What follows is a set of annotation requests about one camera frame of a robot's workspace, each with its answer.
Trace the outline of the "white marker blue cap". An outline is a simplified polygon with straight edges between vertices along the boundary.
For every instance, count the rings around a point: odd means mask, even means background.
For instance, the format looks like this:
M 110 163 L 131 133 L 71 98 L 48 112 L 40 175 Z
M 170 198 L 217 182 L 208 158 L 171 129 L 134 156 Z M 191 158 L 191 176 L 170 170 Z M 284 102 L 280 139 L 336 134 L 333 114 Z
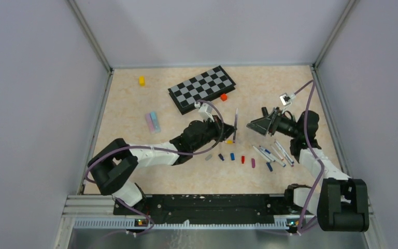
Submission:
M 283 168 L 286 166 L 286 164 L 279 158 L 277 158 L 276 156 L 274 156 L 269 150 L 267 150 L 266 148 L 259 146 L 260 151 L 267 156 L 270 160 L 272 160 L 273 162 L 277 162 L 278 164 L 280 164 Z

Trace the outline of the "purple whiteboard marker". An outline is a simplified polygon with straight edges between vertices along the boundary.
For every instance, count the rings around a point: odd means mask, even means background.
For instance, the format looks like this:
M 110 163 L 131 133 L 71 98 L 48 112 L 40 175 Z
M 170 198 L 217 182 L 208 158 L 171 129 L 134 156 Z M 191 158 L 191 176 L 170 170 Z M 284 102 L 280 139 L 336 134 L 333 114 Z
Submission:
M 290 155 L 287 153 L 287 151 L 284 149 L 284 147 L 277 141 L 274 141 L 274 144 L 276 147 L 280 150 L 284 158 L 290 163 L 291 166 L 294 165 L 294 160 L 290 157 Z

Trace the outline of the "white marker grey cap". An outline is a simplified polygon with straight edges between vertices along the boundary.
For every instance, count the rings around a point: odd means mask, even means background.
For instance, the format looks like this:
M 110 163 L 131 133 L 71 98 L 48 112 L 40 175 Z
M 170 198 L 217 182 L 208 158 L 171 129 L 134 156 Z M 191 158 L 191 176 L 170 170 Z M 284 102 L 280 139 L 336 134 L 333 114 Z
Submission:
M 254 145 L 252 145 L 252 148 L 253 148 L 263 159 L 265 159 L 267 162 L 269 162 L 269 163 L 273 162 L 273 160 L 272 160 L 269 156 L 267 156 L 267 155 L 265 154 L 264 151 L 260 150 L 258 147 L 254 146 Z

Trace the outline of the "pink eraser block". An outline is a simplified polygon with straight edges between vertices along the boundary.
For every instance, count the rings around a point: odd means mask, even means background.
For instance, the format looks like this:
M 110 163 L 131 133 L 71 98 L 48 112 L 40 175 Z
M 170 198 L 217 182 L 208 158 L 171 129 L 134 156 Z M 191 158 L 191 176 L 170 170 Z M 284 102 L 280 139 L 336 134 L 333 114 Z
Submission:
M 154 129 L 154 125 L 153 125 L 153 121 L 151 119 L 150 113 L 147 113 L 145 115 L 145 119 L 146 119 L 146 123 L 147 123 L 148 129 L 149 129 L 149 132 L 151 134 L 154 134 L 155 133 L 155 129 Z

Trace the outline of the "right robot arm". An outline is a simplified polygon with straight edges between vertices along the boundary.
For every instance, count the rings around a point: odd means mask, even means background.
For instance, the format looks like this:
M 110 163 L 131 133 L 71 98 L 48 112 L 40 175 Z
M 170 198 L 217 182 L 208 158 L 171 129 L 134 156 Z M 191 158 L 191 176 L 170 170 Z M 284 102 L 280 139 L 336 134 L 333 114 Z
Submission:
M 314 188 L 294 185 L 292 194 L 283 199 L 283 207 L 290 214 L 301 209 L 316 216 L 324 231 L 365 232 L 369 229 L 367 185 L 339 170 L 323 153 L 316 140 L 319 115 L 311 110 L 300 118 L 289 118 L 279 108 L 271 113 L 262 109 L 264 116 L 249 122 L 248 129 L 260 135 L 279 132 L 291 138 L 290 153 L 315 178 L 320 186 Z

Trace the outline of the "purple gel pen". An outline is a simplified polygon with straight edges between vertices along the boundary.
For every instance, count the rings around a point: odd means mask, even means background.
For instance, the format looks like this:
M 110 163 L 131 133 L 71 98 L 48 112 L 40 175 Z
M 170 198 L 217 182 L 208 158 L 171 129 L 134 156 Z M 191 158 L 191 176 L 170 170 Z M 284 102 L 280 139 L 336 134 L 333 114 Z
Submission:
M 236 108 L 236 112 L 235 112 L 234 133 L 233 133 L 233 138 L 232 138 L 233 144 L 236 143 L 237 123 L 238 123 L 238 108 Z

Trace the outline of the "black orange-tip highlighter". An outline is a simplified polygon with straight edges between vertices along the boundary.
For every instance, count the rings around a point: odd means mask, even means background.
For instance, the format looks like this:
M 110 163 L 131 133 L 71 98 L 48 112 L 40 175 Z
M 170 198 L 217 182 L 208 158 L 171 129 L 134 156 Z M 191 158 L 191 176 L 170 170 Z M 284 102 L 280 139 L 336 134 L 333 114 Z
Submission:
M 265 107 L 265 106 L 261 108 L 261 112 L 262 112 L 263 117 L 267 117 L 269 115 L 267 107 Z

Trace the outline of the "light blue eraser block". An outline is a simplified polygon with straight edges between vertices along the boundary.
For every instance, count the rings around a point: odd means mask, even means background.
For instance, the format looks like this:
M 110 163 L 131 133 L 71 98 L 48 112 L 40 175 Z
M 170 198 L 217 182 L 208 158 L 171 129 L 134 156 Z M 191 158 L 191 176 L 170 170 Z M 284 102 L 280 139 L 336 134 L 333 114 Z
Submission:
M 161 132 L 161 128 L 160 128 L 160 125 L 159 125 L 159 121 L 158 121 L 158 117 L 157 117 L 156 112 L 151 112 L 150 113 L 150 117 L 151 117 L 151 121 L 152 121 L 155 133 Z

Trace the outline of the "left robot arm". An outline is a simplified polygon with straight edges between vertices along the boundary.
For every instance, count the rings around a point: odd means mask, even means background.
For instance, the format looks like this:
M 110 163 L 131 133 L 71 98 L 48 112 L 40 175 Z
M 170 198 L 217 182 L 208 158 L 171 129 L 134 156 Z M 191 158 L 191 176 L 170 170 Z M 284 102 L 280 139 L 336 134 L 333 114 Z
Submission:
M 124 139 L 115 139 L 89 161 L 87 175 L 103 196 L 112 196 L 125 203 L 132 214 L 140 214 L 146 206 L 144 193 L 129 179 L 136 169 L 183 164 L 202 154 L 203 146 L 223 142 L 235 131 L 234 126 L 214 116 L 190 122 L 179 136 L 161 144 L 129 145 Z

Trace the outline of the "white marker with pink band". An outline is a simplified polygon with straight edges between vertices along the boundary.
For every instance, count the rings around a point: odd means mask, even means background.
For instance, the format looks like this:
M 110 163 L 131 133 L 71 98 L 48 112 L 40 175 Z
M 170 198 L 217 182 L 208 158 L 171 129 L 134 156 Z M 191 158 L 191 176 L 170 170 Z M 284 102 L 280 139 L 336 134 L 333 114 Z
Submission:
M 294 160 L 290 157 L 286 150 L 278 145 L 276 147 L 280 150 L 284 158 L 289 162 L 290 166 L 294 167 Z

